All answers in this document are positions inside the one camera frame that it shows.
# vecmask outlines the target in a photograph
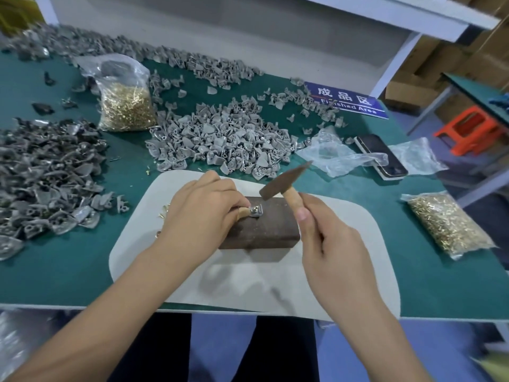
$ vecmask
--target fingernail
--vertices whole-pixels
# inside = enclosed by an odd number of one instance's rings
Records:
[[[308,218],[308,216],[309,210],[307,210],[306,208],[299,208],[295,212],[295,218],[297,219],[297,221],[304,221],[306,218]]]

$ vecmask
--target forearm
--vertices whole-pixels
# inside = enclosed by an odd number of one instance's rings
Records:
[[[332,318],[338,324],[372,382],[429,382],[399,322],[378,298],[352,298]]]
[[[187,278],[183,263],[146,250],[105,293],[45,343],[9,382],[106,380],[162,302]]]

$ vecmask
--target hand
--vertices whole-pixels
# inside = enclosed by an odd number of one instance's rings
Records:
[[[305,207],[294,213],[301,229],[302,264],[318,302],[333,318],[352,304],[378,302],[375,271],[359,232],[322,200],[300,195]]]
[[[209,170],[185,184],[169,205],[159,237],[151,248],[191,271],[207,260],[237,221],[238,207],[251,206],[231,179]]]

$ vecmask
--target hammer head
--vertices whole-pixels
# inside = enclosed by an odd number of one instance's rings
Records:
[[[288,170],[274,178],[260,190],[260,196],[262,196],[262,199],[266,201],[269,198],[274,197],[277,193],[286,192],[304,172],[304,170],[312,164],[312,162],[313,161],[308,161],[301,166],[297,166],[296,168]]]

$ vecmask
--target left hand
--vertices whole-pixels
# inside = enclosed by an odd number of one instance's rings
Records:
[[[231,179],[209,170],[175,193],[151,249],[162,260],[184,262],[193,271],[219,248],[237,221],[238,208],[249,206]]]

